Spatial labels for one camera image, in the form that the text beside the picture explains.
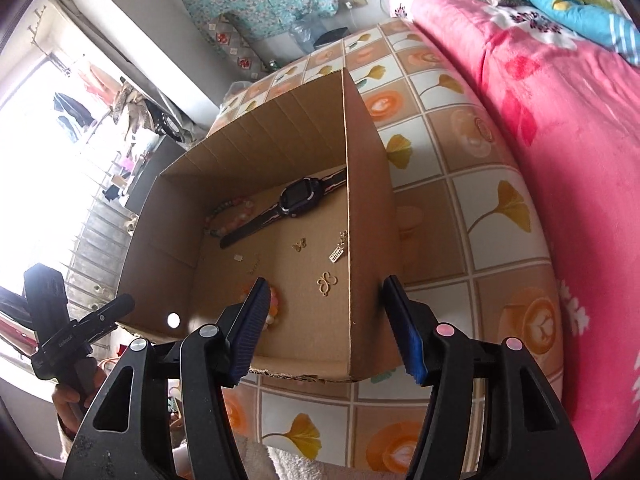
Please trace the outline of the left hand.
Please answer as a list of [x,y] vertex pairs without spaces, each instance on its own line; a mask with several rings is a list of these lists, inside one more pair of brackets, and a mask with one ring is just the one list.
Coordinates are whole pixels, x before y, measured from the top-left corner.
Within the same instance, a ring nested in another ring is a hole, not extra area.
[[[85,408],[89,407],[105,379],[104,370],[96,362],[93,362],[92,389],[86,395],[85,401],[82,402]],[[82,416],[78,417],[73,410],[73,407],[80,403],[80,398],[81,395],[78,391],[70,385],[61,384],[60,382],[55,386],[52,393],[52,402],[58,415],[58,424],[62,433],[70,440],[73,440],[76,436],[82,421]]]

